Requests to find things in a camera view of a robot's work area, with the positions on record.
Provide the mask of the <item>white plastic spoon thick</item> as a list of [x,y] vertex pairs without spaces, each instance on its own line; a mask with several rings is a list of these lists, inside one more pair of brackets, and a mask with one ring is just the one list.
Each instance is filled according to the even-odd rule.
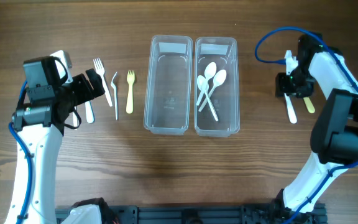
[[285,102],[286,102],[286,106],[287,106],[288,119],[291,122],[291,124],[296,124],[297,123],[297,117],[296,117],[293,105],[291,103],[291,99],[286,94],[284,94],[284,97],[285,97]]

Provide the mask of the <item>yellow plastic spoon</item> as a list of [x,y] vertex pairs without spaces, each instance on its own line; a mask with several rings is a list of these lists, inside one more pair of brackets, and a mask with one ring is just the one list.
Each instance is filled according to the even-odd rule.
[[309,113],[313,114],[315,113],[315,108],[310,100],[309,97],[304,97],[303,101],[305,103],[306,109],[308,110]]

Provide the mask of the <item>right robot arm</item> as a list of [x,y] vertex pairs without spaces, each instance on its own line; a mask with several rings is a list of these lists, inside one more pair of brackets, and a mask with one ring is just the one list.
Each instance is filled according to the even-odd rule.
[[358,161],[358,82],[342,53],[325,47],[319,33],[301,35],[297,56],[288,50],[283,62],[286,71],[275,79],[277,97],[306,98],[318,84],[326,98],[311,132],[306,164],[269,208],[273,221],[301,223],[332,182]]

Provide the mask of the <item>white plastic spoon slim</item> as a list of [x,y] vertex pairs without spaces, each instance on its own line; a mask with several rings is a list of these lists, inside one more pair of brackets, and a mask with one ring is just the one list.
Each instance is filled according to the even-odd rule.
[[200,95],[197,99],[197,102],[196,102],[196,105],[199,106],[200,103],[201,103],[201,100],[203,99],[203,96],[207,93],[207,84],[208,84],[208,81],[213,78],[216,74],[216,69],[217,69],[217,66],[216,66],[216,63],[215,62],[211,62],[207,65],[205,71],[204,71],[204,81],[203,81],[203,84],[201,86],[201,89],[200,89]]

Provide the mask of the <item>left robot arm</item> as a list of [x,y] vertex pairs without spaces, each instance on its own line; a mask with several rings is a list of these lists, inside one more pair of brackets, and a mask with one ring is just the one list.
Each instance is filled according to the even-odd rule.
[[55,175],[65,121],[76,107],[104,94],[94,69],[71,77],[65,62],[45,56],[23,63],[23,83],[8,129],[17,142],[17,164],[6,223],[56,223]]

